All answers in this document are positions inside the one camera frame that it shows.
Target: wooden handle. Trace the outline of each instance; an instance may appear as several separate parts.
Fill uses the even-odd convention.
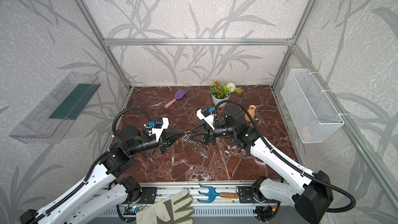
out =
[[[221,197],[222,198],[235,198],[235,199],[239,198],[238,194],[236,194],[236,193],[226,193],[226,192],[222,192]]]
[[[164,107],[167,109],[169,106],[171,106],[174,102],[176,102],[176,99],[172,99],[170,102],[168,102]]]

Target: purple trowel blade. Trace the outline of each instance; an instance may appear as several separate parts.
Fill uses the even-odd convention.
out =
[[[180,89],[178,89],[178,91],[175,93],[174,97],[175,97],[176,99],[181,99],[185,94],[186,94],[186,92],[180,88]]]

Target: leaf pattern wallpaper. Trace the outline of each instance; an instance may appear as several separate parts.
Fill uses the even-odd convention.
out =
[[[298,40],[321,77],[377,155],[398,178],[398,0],[319,0]],[[333,214],[336,223],[398,223],[398,213],[344,130],[319,144],[303,144],[280,90],[292,56],[276,87],[292,142],[304,164],[333,175],[331,182],[353,192],[353,211]],[[345,200],[335,196],[335,206]]]
[[[85,0],[106,38],[291,38],[307,1]],[[210,85],[215,79],[270,84],[287,47],[111,49],[131,85],[170,86]]]
[[[73,0],[0,0],[0,222],[19,223],[80,180],[128,89]],[[23,144],[11,130],[69,73],[97,75],[97,93],[58,144]]]

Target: potted plant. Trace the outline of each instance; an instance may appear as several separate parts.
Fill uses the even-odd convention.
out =
[[[210,85],[210,92],[214,105],[217,105],[220,101],[229,99],[232,92],[241,94],[243,90],[240,87],[236,87],[232,82],[223,84],[219,81],[213,81],[213,83]],[[226,102],[219,105],[219,107],[225,107],[225,105]]]

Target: pink handle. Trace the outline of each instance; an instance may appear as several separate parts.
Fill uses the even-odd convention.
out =
[[[170,102],[168,102],[164,107],[167,109],[169,106],[171,106],[174,102],[176,102],[176,99],[172,99]]]

